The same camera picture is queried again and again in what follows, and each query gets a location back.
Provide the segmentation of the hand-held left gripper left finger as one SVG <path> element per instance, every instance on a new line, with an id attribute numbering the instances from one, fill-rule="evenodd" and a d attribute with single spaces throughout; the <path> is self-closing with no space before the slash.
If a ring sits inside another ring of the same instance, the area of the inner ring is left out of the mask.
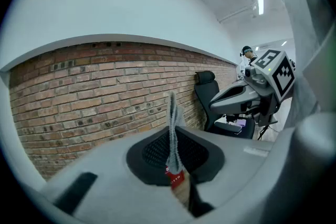
<path id="1" fill-rule="evenodd" d="M 41 193 L 50 202 L 81 174 L 97 179 L 73 216 L 84 223 L 189 223 L 194 217 L 169 187 L 146 185 L 127 166 L 129 148 L 162 128 L 105 142 L 91 149 L 50 179 Z"/>

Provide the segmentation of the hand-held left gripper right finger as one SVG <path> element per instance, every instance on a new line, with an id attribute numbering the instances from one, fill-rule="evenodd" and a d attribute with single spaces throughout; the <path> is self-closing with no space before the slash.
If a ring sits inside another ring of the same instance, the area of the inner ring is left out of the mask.
<path id="1" fill-rule="evenodd" d="M 197 184 L 193 211 L 177 212 L 178 223 L 275 223 L 266 219 L 268 198 L 280 175 L 280 139 L 255 141 L 178 127 L 198 143 L 215 145 L 224 165 L 213 180 Z"/>

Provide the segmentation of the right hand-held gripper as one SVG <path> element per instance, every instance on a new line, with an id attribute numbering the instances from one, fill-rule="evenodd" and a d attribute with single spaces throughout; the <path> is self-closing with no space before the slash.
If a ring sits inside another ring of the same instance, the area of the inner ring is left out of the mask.
<path id="1" fill-rule="evenodd" d="M 274 114 L 291 96 L 296 80 L 286 52 L 269 49 L 246 67 L 244 80 L 247 83 L 233 83 L 216 94 L 210 110 L 217 114 L 246 114 L 253 110 L 258 126 L 277 123 Z"/>

